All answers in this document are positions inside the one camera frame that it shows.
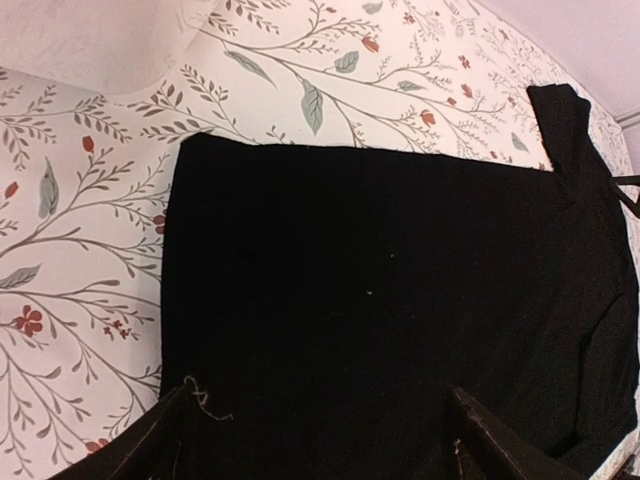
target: black knit fabric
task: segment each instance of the black knit fabric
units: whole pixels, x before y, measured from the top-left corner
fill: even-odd
[[[636,424],[638,286],[569,86],[531,87],[554,172],[374,149],[183,143],[162,392],[208,393],[176,478],[442,477],[448,385],[592,473]]]

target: loose thread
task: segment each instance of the loose thread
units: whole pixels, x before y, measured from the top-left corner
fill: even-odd
[[[233,414],[229,414],[229,415],[225,415],[223,417],[217,417],[216,415],[212,414],[211,412],[209,412],[206,408],[205,405],[207,403],[207,399],[209,398],[209,394],[206,391],[200,391],[198,389],[198,382],[196,382],[196,379],[194,377],[192,377],[191,375],[187,375],[186,377],[184,377],[184,384],[188,385],[188,383],[191,383],[190,387],[191,387],[191,393],[193,394],[194,397],[196,397],[196,400],[198,401],[198,405],[200,406],[200,410],[202,410],[205,414],[207,414],[207,416],[213,418],[214,420],[220,422],[223,420],[233,420]]]
[[[182,452],[182,442],[178,442],[178,451],[176,452],[176,458],[173,459],[173,470],[171,472],[173,480],[177,478],[176,475],[178,472],[178,459],[180,458],[181,452]]]

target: black strap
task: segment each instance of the black strap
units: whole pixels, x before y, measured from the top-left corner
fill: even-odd
[[[634,202],[626,193],[622,191],[622,189],[620,188],[621,185],[634,185],[640,187],[640,175],[611,178],[611,187],[616,192],[616,195],[618,196],[620,201],[624,203],[629,210],[631,210],[631,213],[633,213],[637,218],[640,218],[640,194],[638,194],[638,198]]]

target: black dress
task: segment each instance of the black dress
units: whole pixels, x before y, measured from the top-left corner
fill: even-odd
[[[177,479],[442,477],[448,386],[592,473],[636,425],[638,285],[569,86],[528,90],[554,172],[183,143],[162,394],[208,394]]]

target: white floral fabric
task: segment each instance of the white floral fabric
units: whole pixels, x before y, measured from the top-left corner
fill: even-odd
[[[565,82],[592,101],[589,131],[611,170],[630,174],[611,116],[470,0],[224,0],[159,90],[126,105],[0,69],[0,479],[47,478],[156,401],[164,212],[182,139],[551,169],[525,88]],[[637,262],[639,221],[627,218]]]

